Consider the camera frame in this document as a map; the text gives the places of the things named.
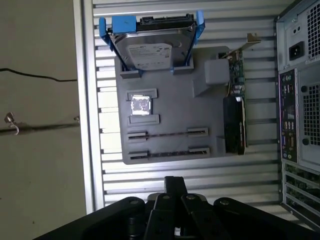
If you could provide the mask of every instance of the ribbed metal wall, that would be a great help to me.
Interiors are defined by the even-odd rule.
[[[149,194],[163,191],[165,176],[183,176],[188,190],[205,195],[210,203],[222,196],[255,206],[278,203],[280,168],[273,19],[292,0],[106,2],[110,1],[93,0],[105,204],[109,205],[127,196],[146,200]],[[99,38],[98,19],[105,17],[107,24],[111,24],[111,16],[114,15],[136,15],[137,19],[143,16],[169,17],[195,13],[199,9],[204,10],[206,29],[197,48],[227,46],[235,49],[245,43],[247,33],[257,33],[262,40],[244,52],[247,138],[250,146],[244,156],[125,165],[121,160],[115,55]]]

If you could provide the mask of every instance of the usb port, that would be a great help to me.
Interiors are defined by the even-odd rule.
[[[290,137],[290,147],[294,147],[295,146],[295,139],[294,139],[294,137],[292,136],[292,137]]]

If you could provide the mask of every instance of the blue plastic clip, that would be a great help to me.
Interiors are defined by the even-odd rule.
[[[197,26],[195,29],[195,35],[194,38],[192,40],[192,44],[190,46],[190,49],[188,51],[187,57],[185,59],[185,63],[184,65],[187,66],[191,57],[191,50],[194,47],[194,45],[198,44],[198,40],[201,36],[201,34],[203,33],[203,31],[206,28],[206,23],[205,23],[205,17],[204,17],[204,11],[202,10],[198,10],[196,11],[196,22],[197,22]]]
[[[200,38],[201,34],[206,28],[204,11],[202,10],[196,11],[196,21],[197,21],[197,27],[195,29],[195,41],[194,41],[195,45],[197,45],[198,39]]]
[[[112,31],[114,34],[135,33],[137,31],[136,16],[112,16]]]
[[[100,35],[100,38],[110,47],[110,50],[119,57],[120,54],[115,48],[113,42],[111,41],[109,34],[107,33],[107,23],[104,17],[99,18],[99,35]],[[124,60],[121,57],[119,57],[119,59],[124,67],[124,70],[128,71],[128,67],[125,64]]]

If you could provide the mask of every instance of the concrete wall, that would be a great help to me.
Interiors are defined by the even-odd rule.
[[[0,6],[0,68],[77,77],[72,0]],[[29,125],[72,123],[77,83],[0,72],[0,128],[7,112]],[[0,238],[32,239],[85,215],[80,128],[0,136]]]

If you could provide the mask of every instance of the round black knob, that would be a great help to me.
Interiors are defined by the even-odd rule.
[[[308,138],[302,139],[302,144],[303,145],[309,145],[309,139]]]
[[[308,90],[307,86],[302,86],[301,87],[301,92],[305,93]]]

